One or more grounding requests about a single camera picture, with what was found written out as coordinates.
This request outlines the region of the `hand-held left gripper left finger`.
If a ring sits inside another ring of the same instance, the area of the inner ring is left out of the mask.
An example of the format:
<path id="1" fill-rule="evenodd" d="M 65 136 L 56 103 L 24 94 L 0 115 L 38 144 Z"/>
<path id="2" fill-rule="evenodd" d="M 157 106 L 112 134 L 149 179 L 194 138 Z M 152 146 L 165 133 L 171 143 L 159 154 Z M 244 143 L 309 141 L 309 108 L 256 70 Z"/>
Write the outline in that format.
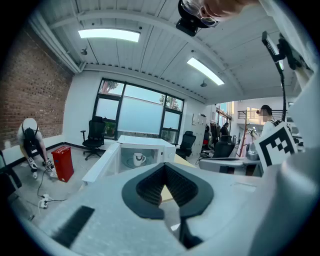
<path id="1" fill-rule="evenodd" d="M 70 249 L 84 256 L 178 256 L 186 248 L 163 220 L 141 218 L 122 199 L 125 183 L 147 171 L 139 167 L 103 176 L 61 202 L 40 223 L 49 237 L 57 234 L 81 206 L 94 210 Z"/>

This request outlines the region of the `black clamp-mounted device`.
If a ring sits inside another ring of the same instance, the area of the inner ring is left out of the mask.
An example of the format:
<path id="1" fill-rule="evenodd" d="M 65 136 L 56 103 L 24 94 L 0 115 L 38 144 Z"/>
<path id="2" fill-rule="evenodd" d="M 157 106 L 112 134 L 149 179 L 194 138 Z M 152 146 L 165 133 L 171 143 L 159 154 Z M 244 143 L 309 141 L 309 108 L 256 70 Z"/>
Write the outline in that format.
<path id="1" fill-rule="evenodd" d="M 284 72 L 283 60 L 287 59 L 289 68 L 295 70 L 296 68 L 301 68 L 301 56 L 296 50 L 294 50 L 291 45 L 286 41 L 283 35 L 279 34 L 278 43 L 275 44 L 267 31 L 262 32 L 261 41 L 264 46 L 267 48 L 268 53 L 270 54 L 277 71 L 280 75 Z"/>

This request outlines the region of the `grey desk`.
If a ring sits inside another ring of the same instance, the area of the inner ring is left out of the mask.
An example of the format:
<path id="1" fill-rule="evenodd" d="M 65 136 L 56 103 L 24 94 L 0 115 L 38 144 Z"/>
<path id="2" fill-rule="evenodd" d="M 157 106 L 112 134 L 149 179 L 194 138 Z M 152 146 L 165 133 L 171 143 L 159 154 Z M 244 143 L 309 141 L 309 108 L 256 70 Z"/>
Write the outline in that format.
<path id="1" fill-rule="evenodd" d="M 202 170 L 238 176 L 262 177 L 264 173 L 260 160 L 247 157 L 201 158 L 198 166 Z"/>

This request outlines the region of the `black office chair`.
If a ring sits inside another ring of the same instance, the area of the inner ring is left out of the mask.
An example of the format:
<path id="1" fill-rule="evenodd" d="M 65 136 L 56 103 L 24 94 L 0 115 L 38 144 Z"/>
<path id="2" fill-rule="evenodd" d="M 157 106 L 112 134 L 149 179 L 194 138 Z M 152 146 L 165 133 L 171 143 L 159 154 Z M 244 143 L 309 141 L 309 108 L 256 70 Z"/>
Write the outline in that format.
<path id="1" fill-rule="evenodd" d="M 192 146 L 196 140 L 196 136 L 192 131 L 186 131 L 183 134 L 182 142 L 179 145 L 179 148 L 176 148 L 175 153 L 183 158 L 184 160 L 189 157 L 192 153 Z"/>
<path id="2" fill-rule="evenodd" d="M 101 116 L 95 116 L 89 121 L 88 136 L 85 138 L 85 130 L 82 130 L 83 142 L 82 145 L 87 149 L 83 152 L 83 155 L 88 154 L 85 157 L 87 161 L 92 155 L 96 155 L 99 158 L 106 150 L 100 149 L 104 145 L 104 134 L 106 129 L 106 123 Z"/>
<path id="3" fill-rule="evenodd" d="M 228 158 L 235 148 L 230 135 L 222 135 L 214 146 L 213 158 Z"/>

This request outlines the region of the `white locker cabinet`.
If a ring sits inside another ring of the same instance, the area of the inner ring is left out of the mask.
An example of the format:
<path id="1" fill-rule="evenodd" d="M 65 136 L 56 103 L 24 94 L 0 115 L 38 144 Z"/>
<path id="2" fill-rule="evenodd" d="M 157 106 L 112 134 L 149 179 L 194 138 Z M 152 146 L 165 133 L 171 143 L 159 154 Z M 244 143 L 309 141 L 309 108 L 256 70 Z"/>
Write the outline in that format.
<path id="1" fill-rule="evenodd" d="M 202 146 L 204 133 L 206 129 L 207 118 L 201 114 L 194 114 L 192 117 L 192 132 L 195 136 L 195 141 L 192 145 L 192 157 L 198 157 L 200 155 Z"/>

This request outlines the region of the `rectangular ceiling light panel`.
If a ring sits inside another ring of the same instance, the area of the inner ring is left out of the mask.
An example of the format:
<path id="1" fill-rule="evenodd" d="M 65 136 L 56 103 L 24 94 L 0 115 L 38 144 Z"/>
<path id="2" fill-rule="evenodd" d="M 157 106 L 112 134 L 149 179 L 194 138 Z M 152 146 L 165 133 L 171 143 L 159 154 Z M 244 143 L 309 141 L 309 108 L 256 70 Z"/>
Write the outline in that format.
<path id="1" fill-rule="evenodd" d="M 140 38 L 139 32 L 113 28 L 83 29 L 79 30 L 78 33 L 82 39 L 106 38 L 138 43 Z"/>
<path id="2" fill-rule="evenodd" d="M 207 78 L 209 78 L 211 81 L 213 81 L 216 85 L 221 86 L 224 84 L 224 82 L 213 72 L 211 71 L 207 66 L 205 66 L 203 63 L 195 59 L 194 57 L 190 58 L 187 61 L 187 64 L 201 72 L 203 75 L 205 75 Z"/>

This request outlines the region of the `person's glasses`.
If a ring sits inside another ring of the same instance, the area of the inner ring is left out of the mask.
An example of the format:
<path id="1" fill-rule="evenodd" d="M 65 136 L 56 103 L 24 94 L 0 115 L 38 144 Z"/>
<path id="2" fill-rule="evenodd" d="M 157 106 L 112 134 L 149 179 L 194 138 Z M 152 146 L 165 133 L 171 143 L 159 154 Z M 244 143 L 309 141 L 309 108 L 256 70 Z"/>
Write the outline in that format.
<path id="1" fill-rule="evenodd" d="M 201 5 L 200 0 L 181 0 L 180 6 L 189 15 L 194 16 L 194 19 L 197 18 L 200 21 L 202 24 L 200 26 L 201 28 L 215 27 L 220 23 L 206 13 L 206 10 Z"/>

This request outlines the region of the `white microwave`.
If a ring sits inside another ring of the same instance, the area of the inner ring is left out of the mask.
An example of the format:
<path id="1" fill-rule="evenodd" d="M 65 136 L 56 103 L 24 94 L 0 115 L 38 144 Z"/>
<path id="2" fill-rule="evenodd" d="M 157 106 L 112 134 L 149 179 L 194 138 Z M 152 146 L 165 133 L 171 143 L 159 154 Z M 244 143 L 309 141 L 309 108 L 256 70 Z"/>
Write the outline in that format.
<path id="1" fill-rule="evenodd" d="M 82 178 L 84 185 L 88 186 L 104 176 L 116 175 L 134 169 L 125 165 L 129 158 L 133 158 L 134 153 L 142 153 L 146 156 L 146 160 L 149 161 L 148 165 L 173 163 L 176 147 L 160 138 L 122 135 L 106 149 L 84 175 Z"/>

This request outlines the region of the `person's white shirt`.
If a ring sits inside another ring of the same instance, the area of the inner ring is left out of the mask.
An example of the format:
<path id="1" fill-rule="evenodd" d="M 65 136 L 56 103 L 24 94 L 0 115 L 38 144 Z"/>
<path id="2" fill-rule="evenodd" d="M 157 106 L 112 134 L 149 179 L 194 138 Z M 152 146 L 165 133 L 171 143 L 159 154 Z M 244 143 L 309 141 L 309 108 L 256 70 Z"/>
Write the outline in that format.
<path id="1" fill-rule="evenodd" d="M 296 15 L 281 0 L 258 0 L 271 16 L 290 46 L 303 59 L 302 67 L 295 70 L 297 81 L 304 88 L 320 69 L 320 55 L 311 36 Z"/>

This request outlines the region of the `red box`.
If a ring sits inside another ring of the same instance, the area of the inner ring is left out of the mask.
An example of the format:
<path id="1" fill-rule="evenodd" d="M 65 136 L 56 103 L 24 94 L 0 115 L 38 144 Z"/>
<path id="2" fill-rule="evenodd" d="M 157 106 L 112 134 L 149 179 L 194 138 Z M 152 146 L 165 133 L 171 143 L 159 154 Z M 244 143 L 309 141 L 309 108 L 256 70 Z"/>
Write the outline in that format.
<path id="1" fill-rule="evenodd" d="M 51 154 L 58 179 L 67 183 L 74 174 L 71 147 L 61 146 Z"/>

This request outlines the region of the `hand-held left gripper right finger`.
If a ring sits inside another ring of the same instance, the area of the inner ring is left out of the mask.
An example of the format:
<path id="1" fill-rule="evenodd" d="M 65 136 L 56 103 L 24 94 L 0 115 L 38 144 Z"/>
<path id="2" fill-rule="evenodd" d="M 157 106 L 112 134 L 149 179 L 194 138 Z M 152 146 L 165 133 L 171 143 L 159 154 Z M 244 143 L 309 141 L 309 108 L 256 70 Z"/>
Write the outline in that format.
<path id="1" fill-rule="evenodd" d="M 181 240 L 164 256 L 271 256 L 275 172 L 262 177 L 223 174 L 166 163 L 178 179 Z"/>

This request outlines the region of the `black metal railing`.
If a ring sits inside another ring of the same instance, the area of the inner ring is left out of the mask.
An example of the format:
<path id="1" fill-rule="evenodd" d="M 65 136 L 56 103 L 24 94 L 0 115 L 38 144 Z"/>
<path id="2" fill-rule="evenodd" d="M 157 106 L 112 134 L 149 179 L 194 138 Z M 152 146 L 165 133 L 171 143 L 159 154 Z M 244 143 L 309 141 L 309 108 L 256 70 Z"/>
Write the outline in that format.
<path id="1" fill-rule="evenodd" d="M 275 120 L 281 120 L 282 119 L 282 110 L 272 110 L 272 116 Z M 238 119 L 252 119 L 252 120 L 262 120 L 262 117 L 259 116 L 257 113 L 257 110 L 239 110 L 238 111 Z"/>

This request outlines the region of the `wooden coat stand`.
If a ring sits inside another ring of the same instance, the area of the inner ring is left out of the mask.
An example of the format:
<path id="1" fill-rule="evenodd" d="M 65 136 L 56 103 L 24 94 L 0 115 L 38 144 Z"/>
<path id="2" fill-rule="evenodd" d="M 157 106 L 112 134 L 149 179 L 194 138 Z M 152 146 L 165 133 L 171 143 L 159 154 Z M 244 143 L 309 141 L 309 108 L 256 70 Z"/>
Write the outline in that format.
<path id="1" fill-rule="evenodd" d="M 247 120 L 248 120 L 248 111 L 246 110 L 245 111 L 243 135 L 242 135 L 240 142 L 238 144 L 238 150 L 236 153 L 236 155 L 239 158 L 244 158 L 246 156 L 247 145 L 252 142 L 252 136 L 251 136 L 250 132 L 248 131 L 249 128 L 248 128 Z"/>

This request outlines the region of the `white power strip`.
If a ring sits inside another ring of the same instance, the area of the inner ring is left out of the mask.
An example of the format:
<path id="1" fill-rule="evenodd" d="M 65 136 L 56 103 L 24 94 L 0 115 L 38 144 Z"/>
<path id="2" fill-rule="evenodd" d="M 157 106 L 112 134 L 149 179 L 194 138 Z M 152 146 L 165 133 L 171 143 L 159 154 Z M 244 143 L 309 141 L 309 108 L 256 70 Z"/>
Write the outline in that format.
<path id="1" fill-rule="evenodd" d="M 48 194 L 44 194 L 41 196 L 41 200 L 38 202 L 38 207 L 41 209 L 47 209 L 48 203 L 53 201 L 54 199 L 50 197 Z"/>

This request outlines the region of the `white mug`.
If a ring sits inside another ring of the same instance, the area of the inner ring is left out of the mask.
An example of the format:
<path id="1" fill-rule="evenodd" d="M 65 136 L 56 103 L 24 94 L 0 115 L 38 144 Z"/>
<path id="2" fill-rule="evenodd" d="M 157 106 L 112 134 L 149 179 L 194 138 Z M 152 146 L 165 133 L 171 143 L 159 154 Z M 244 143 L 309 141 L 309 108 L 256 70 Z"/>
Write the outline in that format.
<path id="1" fill-rule="evenodd" d="M 141 166 L 146 161 L 146 156 L 140 152 L 133 154 L 133 164 L 135 167 Z"/>

